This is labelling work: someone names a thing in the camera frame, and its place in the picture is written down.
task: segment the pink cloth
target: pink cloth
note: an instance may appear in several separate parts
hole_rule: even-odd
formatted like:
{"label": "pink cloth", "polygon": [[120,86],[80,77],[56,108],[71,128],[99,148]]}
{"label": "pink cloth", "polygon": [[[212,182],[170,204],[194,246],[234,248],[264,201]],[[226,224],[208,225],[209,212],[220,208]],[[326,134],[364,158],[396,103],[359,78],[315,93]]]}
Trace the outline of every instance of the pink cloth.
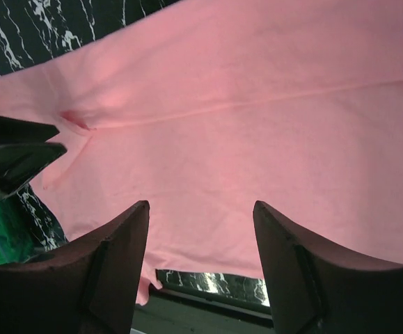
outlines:
{"label": "pink cloth", "polygon": [[69,152],[32,181],[70,240],[150,201],[155,269],[262,278],[264,200],[403,263],[403,0],[185,0],[0,78]]}

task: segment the marble table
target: marble table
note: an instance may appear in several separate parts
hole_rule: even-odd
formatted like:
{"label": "marble table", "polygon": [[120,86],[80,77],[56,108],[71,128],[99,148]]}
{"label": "marble table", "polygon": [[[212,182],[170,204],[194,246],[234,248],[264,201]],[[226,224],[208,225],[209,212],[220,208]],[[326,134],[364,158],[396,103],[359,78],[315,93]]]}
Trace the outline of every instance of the marble table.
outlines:
{"label": "marble table", "polygon": [[[22,70],[138,21],[177,0],[0,0],[0,76]],[[66,242],[48,208],[29,186],[16,201],[29,215],[38,245],[46,251]],[[264,281],[222,273],[158,271],[164,287],[269,305]]]}

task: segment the green object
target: green object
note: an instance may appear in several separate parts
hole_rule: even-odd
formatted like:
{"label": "green object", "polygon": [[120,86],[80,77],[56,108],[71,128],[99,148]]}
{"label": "green object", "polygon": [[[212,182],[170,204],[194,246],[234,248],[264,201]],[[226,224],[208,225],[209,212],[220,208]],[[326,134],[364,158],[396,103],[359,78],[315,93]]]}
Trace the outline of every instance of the green object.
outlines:
{"label": "green object", "polygon": [[0,200],[0,264],[24,262],[34,245],[22,218],[8,200]]}

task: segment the pink fabric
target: pink fabric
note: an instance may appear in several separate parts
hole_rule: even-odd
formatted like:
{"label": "pink fabric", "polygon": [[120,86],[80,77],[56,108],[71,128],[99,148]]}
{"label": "pink fabric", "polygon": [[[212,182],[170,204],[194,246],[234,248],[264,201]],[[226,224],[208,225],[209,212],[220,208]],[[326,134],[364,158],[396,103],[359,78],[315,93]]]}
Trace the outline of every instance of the pink fabric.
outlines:
{"label": "pink fabric", "polygon": [[151,205],[155,269],[262,278],[264,200],[403,263],[403,0],[185,0],[0,78],[0,115],[69,152],[32,181],[76,239]]}

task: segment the pink towel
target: pink towel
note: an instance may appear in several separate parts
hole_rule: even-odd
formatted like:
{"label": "pink towel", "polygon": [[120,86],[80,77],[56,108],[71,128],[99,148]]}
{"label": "pink towel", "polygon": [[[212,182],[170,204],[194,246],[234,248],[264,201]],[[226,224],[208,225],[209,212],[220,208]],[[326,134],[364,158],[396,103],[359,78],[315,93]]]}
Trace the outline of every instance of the pink towel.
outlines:
{"label": "pink towel", "polygon": [[155,269],[262,278],[263,200],[403,263],[403,0],[186,0],[0,77],[69,152],[32,181],[70,240],[150,201]]}

